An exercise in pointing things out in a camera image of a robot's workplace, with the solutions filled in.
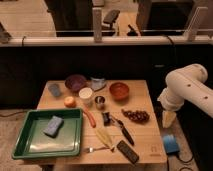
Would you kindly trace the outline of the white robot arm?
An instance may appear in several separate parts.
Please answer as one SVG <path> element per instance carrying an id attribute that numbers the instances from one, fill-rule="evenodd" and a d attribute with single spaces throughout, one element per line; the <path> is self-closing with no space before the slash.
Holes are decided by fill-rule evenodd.
<path id="1" fill-rule="evenodd" d="M 170 71 L 166 87 L 157 100 L 163 107 L 162 126 L 169 128 L 176 119 L 176 112 L 189 101 L 213 118 L 213 89 L 205 85 L 208 72 L 201 64 L 191 64 Z"/>

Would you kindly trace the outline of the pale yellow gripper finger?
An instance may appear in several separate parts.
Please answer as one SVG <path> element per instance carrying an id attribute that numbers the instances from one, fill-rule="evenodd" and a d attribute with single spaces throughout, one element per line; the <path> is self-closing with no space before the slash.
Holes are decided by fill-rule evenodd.
<path id="1" fill-rule="evenodd" d="M 173 111 L 163 111 L 162 113 L 162 126 L 169 128 L 176 118 L 176 113 Z"/>

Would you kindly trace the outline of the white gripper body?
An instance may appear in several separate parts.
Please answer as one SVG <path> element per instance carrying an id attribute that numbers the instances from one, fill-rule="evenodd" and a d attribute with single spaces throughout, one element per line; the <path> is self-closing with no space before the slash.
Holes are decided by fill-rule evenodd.
<path id="1" fill-rule="evenodd" d="M 184 99 L 169 88 L 164 88 L 157 100 L 167 111 L 178 111 L 184 104 Z"/>

